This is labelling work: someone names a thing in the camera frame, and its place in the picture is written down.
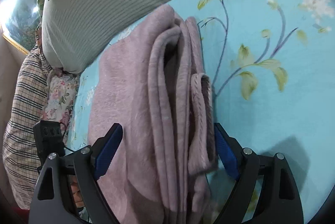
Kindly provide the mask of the person's left hand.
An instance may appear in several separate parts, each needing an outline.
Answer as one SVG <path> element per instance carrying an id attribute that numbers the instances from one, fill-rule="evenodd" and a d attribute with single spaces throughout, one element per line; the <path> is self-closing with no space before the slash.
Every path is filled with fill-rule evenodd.
<path id="1" fill-rule="evenodd" d="M 84 204 L 84 200 L 81 195 L 80 188 L 78 186 L 77 178 L 71 175 L 69 180 L 70 180 L 70 188 L 72 190 L 72 195 L 73 195 L 76 207 L 84 207 L 85 204 Z"/>

